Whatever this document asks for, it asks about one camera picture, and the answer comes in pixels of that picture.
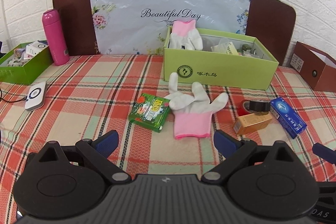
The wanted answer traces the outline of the green printed small box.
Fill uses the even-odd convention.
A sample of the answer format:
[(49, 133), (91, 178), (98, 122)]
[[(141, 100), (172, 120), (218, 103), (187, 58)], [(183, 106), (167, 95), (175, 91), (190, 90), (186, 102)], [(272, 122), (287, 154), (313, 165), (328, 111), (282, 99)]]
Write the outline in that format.
[(170, 112), (169, 102), (166, 98), (142, 93), (134, 103), (128, 119), (133, 124), (161, 132)]

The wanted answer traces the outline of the green box lid tray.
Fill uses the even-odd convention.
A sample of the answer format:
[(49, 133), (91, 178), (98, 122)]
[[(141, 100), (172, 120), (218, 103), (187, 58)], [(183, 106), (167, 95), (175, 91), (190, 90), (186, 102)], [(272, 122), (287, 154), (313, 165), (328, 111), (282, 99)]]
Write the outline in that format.
[(31, 59), (24, 59), (23, 56), (29, 44), (19, 44), (1, 57), (1, 82), (23, 85), (32, 84), (53, 63), (47, 45)]

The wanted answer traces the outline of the blue medicine box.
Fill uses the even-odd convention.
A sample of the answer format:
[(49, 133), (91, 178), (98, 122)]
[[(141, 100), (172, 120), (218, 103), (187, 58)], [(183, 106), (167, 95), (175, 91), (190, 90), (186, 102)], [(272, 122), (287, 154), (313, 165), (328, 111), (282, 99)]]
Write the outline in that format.
[(299, 114), (281, 97), (271, 100), (270, 112), (292, 139), (307, 128), (307, 124)]

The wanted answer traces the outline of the white power bank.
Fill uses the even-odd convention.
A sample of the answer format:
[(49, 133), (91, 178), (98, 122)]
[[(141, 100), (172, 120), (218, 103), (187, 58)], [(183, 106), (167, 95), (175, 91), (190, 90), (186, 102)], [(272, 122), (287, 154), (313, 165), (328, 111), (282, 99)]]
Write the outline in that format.
[(42, 81), (30, 87), (27, 95), (25, 110), (33, 111), (41, 108), (45, 103), (47, 83)]

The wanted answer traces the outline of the dark brown headboard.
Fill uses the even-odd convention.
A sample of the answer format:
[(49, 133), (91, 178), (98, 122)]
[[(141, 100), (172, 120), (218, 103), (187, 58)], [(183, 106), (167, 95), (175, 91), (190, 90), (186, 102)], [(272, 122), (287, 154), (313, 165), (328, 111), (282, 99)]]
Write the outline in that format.
[[(71, 56), (99, 53), (89, 0), (52, 0)], [(263, 43), (284, 64), (296, 20), (295, 9), (279, 0), (251, 0), (246, 34)]]

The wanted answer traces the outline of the floral Beautiful Day plastic bag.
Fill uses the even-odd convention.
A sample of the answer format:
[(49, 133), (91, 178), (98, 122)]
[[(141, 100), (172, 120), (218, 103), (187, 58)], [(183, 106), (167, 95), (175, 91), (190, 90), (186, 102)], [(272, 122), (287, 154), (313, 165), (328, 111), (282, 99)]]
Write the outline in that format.
[(97, 48), (106, 55), (161, 55), (173, 22), (245, 34), (252, 0), (90, 0)]

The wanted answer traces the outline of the pink thermos bottle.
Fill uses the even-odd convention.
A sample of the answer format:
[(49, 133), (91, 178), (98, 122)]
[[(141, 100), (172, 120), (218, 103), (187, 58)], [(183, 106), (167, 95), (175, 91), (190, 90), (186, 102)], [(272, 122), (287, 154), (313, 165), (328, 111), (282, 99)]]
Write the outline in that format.
[(47, 43), (55, 65), (63, 65), (70, 60), (62, 24), (56, 9), (48, 10), (42, 15), (42, 24)]

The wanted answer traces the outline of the brown open cardboard box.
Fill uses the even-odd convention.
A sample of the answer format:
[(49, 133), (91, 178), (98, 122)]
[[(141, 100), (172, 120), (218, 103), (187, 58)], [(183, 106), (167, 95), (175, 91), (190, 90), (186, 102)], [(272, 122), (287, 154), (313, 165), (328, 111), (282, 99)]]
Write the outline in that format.
[(327, 53), (297, 42), (290, 66), (300, 74), (314, 91), (335, 93), (335, 60)]

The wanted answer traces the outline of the red tape roll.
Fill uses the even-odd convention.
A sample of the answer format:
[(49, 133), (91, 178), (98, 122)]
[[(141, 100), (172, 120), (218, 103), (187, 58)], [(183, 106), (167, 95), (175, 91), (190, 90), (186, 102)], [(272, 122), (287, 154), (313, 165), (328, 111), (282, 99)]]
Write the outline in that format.
[(237, 114), (239, 117), (252, 113), (251, 110), (249, 109), (249, 103), (250, 100), (243, 100), (242, 102), (240, 102), (240, 105), (237, 109)]

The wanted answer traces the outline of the white pink glove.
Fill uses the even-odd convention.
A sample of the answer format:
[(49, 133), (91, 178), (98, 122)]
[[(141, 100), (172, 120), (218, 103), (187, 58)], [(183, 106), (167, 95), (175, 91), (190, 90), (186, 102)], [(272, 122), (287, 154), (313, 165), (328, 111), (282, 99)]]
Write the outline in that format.
[(176, 72), (171, 73), (168, 88), (169, 95), (165, 98), (169, 100), (169, 108), (174, 114), (174, 138), (210, 137), (212, 115), (225, 108), (228, 94), (221, 93), (211, 101), (199, 82), (192, 83), (192, 95), (179, 92)]
[(176, 20), (170, 34), (169, 48), (175, 50), (202, 51), (203, 40), (196, 28), (196, 20)]

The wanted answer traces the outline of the red plaid bed sheet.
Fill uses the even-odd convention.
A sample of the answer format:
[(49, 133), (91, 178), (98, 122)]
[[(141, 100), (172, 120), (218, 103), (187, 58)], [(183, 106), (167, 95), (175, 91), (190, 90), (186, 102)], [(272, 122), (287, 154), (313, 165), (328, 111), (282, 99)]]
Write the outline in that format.
[[(27, 155), (47, 141), (74, 145), (116, 130), (120, 140), (110, 160), (128, 174), (201, 175), (222, 161), (211, 138), (173, 137), (170, 115), (160, 133), (131, 124), (128, 115), (142, 94), (167, 95), (161, 56), (79, 56), (62, 66), (48, 67), (38, 78), (48, 85), (43, 107), (27, 112), (22, 98), (29, 88), (1, 83), (1, 223), (14, 223), (17, 206), (13, 184), (24, 169)], [(225, 92), (226, 107), (213, 116), (212, 130), (233, 134), (237, 109), (243, 100), (281, 97), (298, 112), (307, 128), (292, 139), (277, 120), (248, 137), (256, 143), (288, 143), (318, 181), (335, 180), (335, 166), (312, 153), (315, 143), (335, 149), (335, 94), (315, 92), (291, 68), (278, 67), (269, 88), (250, 90), (207, 86), (211, 99)]]

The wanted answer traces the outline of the gold rectangular box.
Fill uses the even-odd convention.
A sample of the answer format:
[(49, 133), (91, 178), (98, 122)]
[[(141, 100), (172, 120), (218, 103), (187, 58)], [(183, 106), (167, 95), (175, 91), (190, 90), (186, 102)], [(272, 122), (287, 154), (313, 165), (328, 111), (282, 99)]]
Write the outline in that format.
[(233, 130), (238, 135), (246, 135), (267, 127), (272, 120), (270, 113), (252, 113), (237, 118)]

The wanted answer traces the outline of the green open shoe box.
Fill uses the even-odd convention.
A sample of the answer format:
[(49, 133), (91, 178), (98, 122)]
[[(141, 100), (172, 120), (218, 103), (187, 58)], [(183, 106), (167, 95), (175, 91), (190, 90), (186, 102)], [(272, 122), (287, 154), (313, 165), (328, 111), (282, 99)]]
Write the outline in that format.
[[(163, 50), (163, 75), (178, 74), (180, 83), (199, 82), (204, 85), (266, 90), (278, 67), (278, 61), (255, 37), (218, 30), (198, 29), (203, 50), (177, 50), (169, 47), (171, 27)], [(251, 55), (230, 55), (211, 51), (221, 39), (233, 42), (236, 49), (250, 45)]]

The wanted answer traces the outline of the black tape roll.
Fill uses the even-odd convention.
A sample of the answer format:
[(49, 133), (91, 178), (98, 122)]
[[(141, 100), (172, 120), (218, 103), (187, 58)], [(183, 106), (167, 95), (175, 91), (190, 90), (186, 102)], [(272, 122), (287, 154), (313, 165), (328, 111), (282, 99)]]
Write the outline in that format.
[(247, 110), (251, 113), (266, 113), (270, 111), (269, 101), (248, 101)]

